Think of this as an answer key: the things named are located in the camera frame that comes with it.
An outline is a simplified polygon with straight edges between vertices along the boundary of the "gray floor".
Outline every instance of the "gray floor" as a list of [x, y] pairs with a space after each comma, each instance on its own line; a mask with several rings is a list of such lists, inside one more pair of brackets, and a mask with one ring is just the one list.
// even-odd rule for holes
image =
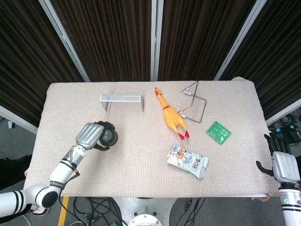
[[[295, 115], [299, 115], [301, 110], [298, 109]], [[8, 129], [7, 120], [0, 121], [0, 158], [8, 157], [16, 159], [27, 154], [31, 154], [34, 147], [35, 135], [23, 128], [16, 126], [14, 129]], [[301, 155], [301, 144], [292, 148], [293, 153]], [[21, 181], [2, 192], [21, 190], [24, 181]], [[72, 202], [74, 197], [70, 198], [68, 209], [72, 210]], [[170, 225], [174, 226], [179, 217], [184, 213], [188, 199], [178, 199], [171, 211]], [[192, 211], [194, 202], [191, 208], [181, 219], [179, 226], [182, 226], [188, 215]], [[78, 207], [81, 210], [90, 211], [89, 205], [84, 198], [79, 198]], [[44, 217], [36, 217], [31, 214], [26, 214], [32, 226], [56, 226], [60, 205], [58, 202], [51, 208], [50, 212]], [[75, 218], [67, 214], [65, 225], [68, 226], [75, 221]], [[114, 221], [113, 216], [108, 217], [108, 221]], [[14, 220], [2, 224], [3, 226], [27, 226], [27, 222], [23, 217], [15, 218]], [[106, 225], [103, 220], [98, 221], [95, 226]], [[271, 198], [269, 202], [261, 202], [251, 200], [250, 198], [207, 198], [204, 205], [196, 216], [195, 225], [205, 226], [283, 226], [284, 219], [278, 198]]]

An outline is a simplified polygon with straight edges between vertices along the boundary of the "green card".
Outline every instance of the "green card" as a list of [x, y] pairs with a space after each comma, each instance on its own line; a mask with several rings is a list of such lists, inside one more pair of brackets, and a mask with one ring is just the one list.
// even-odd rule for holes
[[207, 134], [222, 145], [230, 137], [231, 132], [216, 121], [207, 130]]

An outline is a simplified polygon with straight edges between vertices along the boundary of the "yellow rubber chicken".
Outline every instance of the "yellow rubber chicken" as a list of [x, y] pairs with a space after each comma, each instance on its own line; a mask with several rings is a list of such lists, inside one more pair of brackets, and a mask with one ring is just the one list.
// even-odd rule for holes
[[[189, 138], [189, 134], [187, 131], [187, 127], [184, 123], [183, 118], [175, 111], [174, 108], [169, 106], [166, 101], [164, 100], [162, 96], [162, 91], [159, 90], [158, 88], [155, 88], [155, 94], [157, 98], [159, 99], [162, 108], [163, 108], [163, 117], [164, 121], [167, 126], [169, 126], [174, 132], [176, 132], [181, 140], [185, 140], [186, 138]], [[179, 133], [177, 126], [182, 126], [185, 129], [185, 136], [183, 136], [181, 133]]]

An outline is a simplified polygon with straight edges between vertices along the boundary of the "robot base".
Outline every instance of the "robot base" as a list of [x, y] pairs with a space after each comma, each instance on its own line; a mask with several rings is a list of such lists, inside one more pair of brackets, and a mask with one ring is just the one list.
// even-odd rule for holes
[[176, 198], [139, 199], [115, 197], [114, 200], [119, 205], [122, 219], [128, 226], [169, 226], [169, 215]]

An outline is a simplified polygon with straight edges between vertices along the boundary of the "table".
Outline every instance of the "table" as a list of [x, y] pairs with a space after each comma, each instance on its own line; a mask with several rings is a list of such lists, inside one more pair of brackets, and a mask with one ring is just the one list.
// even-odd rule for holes
[[[274, 178], [256, 167], [271, 168], [268, 129], [254, 84], [250, 81], [200, 81], [197, 95], [207, 100], [201, 124], [186, 121], [190, 139], [181, 141], [164, 123], [154, 94], [162, 90], [176, 110], [190, 104], [180, 92], [193, 81], [54, 83], [47, 91], [32, 162], [24, 187], [49, 184], [49, 175], [87, 122], [109, 121], [118, 142], [106, 152], [92, 149], [79, 165], [80, 177], [68, 183], [63, 195], [119, 197], [226, 197], [275, 193]], [[100, 94], [132, 93], [138, 104], [112, 103], [105, 111]], [[232, 135], [220, 145], [206, 134], [218, 121]], [[166, 163], [173, 143], [209, 157], [203, 179]]]

